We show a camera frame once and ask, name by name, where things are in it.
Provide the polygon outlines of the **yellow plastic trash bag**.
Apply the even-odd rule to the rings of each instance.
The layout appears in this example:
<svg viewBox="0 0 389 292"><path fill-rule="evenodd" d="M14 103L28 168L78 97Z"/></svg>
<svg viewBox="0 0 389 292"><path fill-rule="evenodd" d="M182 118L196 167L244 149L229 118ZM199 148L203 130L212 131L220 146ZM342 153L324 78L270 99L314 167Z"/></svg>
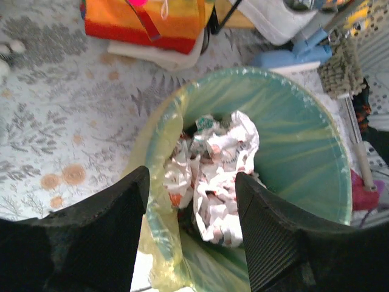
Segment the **yellow plastic trash bag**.
<svg viewBox="0 0 389 292"><path fill-rule="evenodd" d="M127 172L150 171L150 195L139 251L153 258L150 282L159 291L249 291L244 250L223 248L179 229L162 185L163 164L184 128L205 114L242 111L255 124L260 149L255 170L287 201L319 217L350 224L349 160L332 115L292 80L253 67L211 72L178 89L139 132Z"/></svg>

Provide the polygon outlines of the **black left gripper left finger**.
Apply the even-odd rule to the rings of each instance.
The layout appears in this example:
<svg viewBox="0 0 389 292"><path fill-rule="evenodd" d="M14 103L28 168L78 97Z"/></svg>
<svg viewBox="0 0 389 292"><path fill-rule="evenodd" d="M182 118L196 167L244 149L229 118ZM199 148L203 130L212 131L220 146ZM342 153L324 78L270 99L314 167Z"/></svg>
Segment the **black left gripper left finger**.
<svg viewBox="0 0 389 292"><path fill-rule="evenodd" d="M39 219L1 221L2 291L129 291L150 173Z"/></svg>

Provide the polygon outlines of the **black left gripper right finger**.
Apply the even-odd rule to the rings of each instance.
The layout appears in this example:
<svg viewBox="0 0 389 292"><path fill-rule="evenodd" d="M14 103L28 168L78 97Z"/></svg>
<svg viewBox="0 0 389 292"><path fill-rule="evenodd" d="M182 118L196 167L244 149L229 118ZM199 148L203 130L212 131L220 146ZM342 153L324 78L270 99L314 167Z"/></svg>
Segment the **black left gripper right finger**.
<svg viewBox="0 0 389 292"><path fill-rule="evenodd" d="M235 181L252 291L387 291L388 220L318 217L241 172Z"/></svg>

